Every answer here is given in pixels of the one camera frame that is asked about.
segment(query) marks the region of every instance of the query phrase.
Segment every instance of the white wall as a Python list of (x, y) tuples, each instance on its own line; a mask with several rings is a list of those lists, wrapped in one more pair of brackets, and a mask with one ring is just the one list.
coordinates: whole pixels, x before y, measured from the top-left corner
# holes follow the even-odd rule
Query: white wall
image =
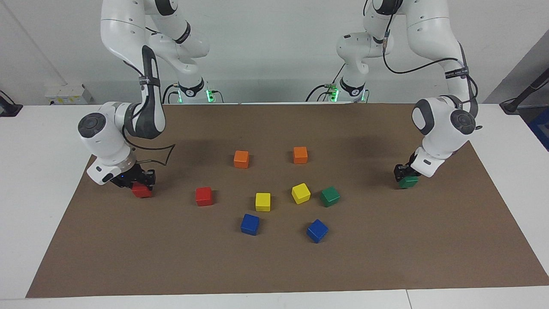
[[(544, 0), (449, 5), (453, 30), (481, 87), (480, 101), (549, 28)], [(209, 37), (211, 52), (198, 63), (230, 102), (304, 100), (340, 68), (338, 37), (363, 31), (362, 0), (181, 0), (180, 6)], [(100, 0), (0, 0), (0, 89), (20, 103), (43, 104), (43, 85), (66, 80), (84, 83), (98, 102), (140, 100), (134, 72), (101, 43), (100, 8)], [(404, 17), (395, 18), (392, 33), (397, 46), (388, 62), (395, 69), (426, 62), (407, 46)], [(371, 101), (412, 102), (447, 92), (438, 66), (397, 76), (381, 59), (368, 63)], [(175, 82), (164, 63), (160, 76), (164, 86)]]

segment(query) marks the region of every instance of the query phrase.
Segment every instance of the green block in gripper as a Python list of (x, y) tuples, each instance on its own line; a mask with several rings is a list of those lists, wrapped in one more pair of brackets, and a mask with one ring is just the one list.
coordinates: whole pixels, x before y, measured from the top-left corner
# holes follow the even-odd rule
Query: green block in gripper
[(399, 187), (401, 189), (408, 189), (415, 186), (418, 181), (419, 181), (418, 176), (404, 177), (399, 181)]

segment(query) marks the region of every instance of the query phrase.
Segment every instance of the yellow block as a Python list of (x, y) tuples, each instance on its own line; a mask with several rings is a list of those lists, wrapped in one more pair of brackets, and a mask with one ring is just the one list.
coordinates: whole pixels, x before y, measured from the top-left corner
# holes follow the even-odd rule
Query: yellow block
[(255, 194), (255, 211), (271, 211), (271, 194), (256, 193)]
[(299, 205), (311, 198), (311, 192), (306, 184), (300, 184), (292, 188), (292, 196), (294, 197), (295, 202)]

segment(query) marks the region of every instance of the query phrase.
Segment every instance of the white table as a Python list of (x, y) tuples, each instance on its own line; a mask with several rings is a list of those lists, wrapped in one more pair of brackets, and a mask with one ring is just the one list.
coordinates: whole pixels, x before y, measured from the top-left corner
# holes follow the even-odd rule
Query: white table
[[(89, 159), (77, 123), (97, 109), (26, 106), (0, 118), (0, 308), (549, 308), (547, 286), (24, 299)], [(547, 272), (549, 153), (499, 106), (480, 106), (477, 122), (473, 147)]]

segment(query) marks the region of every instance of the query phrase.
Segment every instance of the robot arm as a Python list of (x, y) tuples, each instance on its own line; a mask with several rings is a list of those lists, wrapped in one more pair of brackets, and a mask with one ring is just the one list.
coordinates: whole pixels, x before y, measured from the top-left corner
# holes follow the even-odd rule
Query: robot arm
[(364, 17), (366, 32), (343, 36), (338, 42), (338, 54), (346, 64), (338, 85), (345, 90), (340, 91), (341, 100), (359, 100), (358, 90), (363, 89), (368, 73), (362, 63), (365, 58), (383, 57), (386, 63), (385, 55), (394, 45), (386, 30), (395, 14), (406, 16), (408, 44), (414, 53), (442, 66), (450, 93), (421, 99), (415, 105), (412, 120), (425, 137), (410, 161), (395, 167), (400, 181), (408, 176), (433, 176), (469, 140), (478, 105), (463, 49), (450, 28), (446, 0), (371, 0)]
[[(112, 54), (137, 72), (142, 101), (108, 102), (97, 113), (86, 115), (80, 121), (81, 140), (97, 157), (87, 173), (100, 185), (111, 181), (117, 186), (132, 188), (135, 183), (141, 183), (149, 190), (154, 185), (154, 171), (145, 172), (136, 163), (123, 133), (127, 131), (135, 137), (154, 139), (164, 131), (166, 123), (160, 99), (157, 53), (172, 64), (180, 79), (198, 73), (196, 68), (185, 67), (182, 57), (203, 57), (208, 53), (208, 43), (200, 33), (191, 32), (191, 26), (178, 14), (177, 8), (174, 0), (103, 1), (102, 41)], [(168, 34), (157, 35), (163, 39), (162, 44), (157, 44), (156, 40), (147, 42), (147, 14), (152, 15), (156, 26)]]

